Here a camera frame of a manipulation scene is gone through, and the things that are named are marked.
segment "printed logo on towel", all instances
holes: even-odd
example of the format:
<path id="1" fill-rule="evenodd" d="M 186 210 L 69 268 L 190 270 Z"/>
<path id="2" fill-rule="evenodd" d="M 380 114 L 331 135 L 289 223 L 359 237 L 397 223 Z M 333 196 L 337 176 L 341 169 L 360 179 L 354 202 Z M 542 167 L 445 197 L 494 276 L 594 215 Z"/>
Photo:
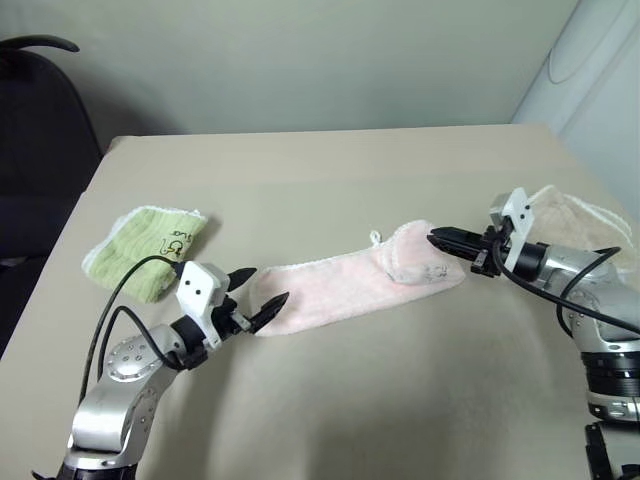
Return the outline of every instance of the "printed logo on towel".
<path id="1" fill-rule="evenodd" d="M 162 239 L 162 245 L 160 246 L 160 255 L 168 255 L 173 253 L 176 258 L 180 258 L 180 254 L 184 249 L 185 243 L 191 243 L 191 239 L 193 238 L 190 233 L 180 232 L 178 230 L 174 230 L 173 233 L 168 235 L 169 238 Z"/>

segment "green striped cloth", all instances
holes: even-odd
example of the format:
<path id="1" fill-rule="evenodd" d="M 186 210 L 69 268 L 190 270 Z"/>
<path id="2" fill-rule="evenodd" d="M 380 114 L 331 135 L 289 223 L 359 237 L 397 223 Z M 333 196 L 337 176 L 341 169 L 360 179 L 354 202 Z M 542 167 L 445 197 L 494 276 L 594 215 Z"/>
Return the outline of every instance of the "green striped cloth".
<path id="1" fill-rule="evenodd" d="M 197 210 L 138 207 L 116 221 L 107 238 L 84 258 L 82 269 L 98 285 L 112 290 L 144 257 L 162 255 L 182 261 L 206 223 Z M 140 302 L 152 303 L 174 279 L 175 272 L 168 264 L 150 261 L 133 274 L 122 291 Z"/>

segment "white wall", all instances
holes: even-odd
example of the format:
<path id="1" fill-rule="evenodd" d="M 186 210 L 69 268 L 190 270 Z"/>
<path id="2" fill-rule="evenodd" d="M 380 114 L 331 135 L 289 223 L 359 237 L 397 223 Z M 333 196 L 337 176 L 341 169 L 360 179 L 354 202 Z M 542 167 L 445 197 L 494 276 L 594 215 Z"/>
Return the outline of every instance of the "white wall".
<path id="1" fill-rule="evenodd" d="M 101 139 L 508 122 L 576 0 L 0 0 Z"/>
<path id="2" fill-rule="evenodd" d="M 640 0 L 583 0 L 515 122 L 545 122 L 640 220 Z"/>

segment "beige table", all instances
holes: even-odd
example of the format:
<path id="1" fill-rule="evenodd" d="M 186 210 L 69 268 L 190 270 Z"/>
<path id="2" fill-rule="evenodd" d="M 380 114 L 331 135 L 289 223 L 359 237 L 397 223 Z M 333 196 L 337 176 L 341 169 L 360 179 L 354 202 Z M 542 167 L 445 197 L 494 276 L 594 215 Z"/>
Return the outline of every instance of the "beige table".
<path id="1" fill-rule="evenodd" d="M 548 183 L 620 213 L 537 126 L 119 139 L 0 362 L 0 477 L 62 461 L 108 295 L 80 261 L 132 208 L 200 209 L 195 257 L 232 270 L 366 248 L 371 229 L 417 218 L 480 231 L 496 194 Z M 172 296 L 134 306 L 149 324 L 180 314 Z M 584 387 L 551 305 L 469 276 L 334 326 L 228 342 L 163 398 L 139 478 L 586 479 Z"/>

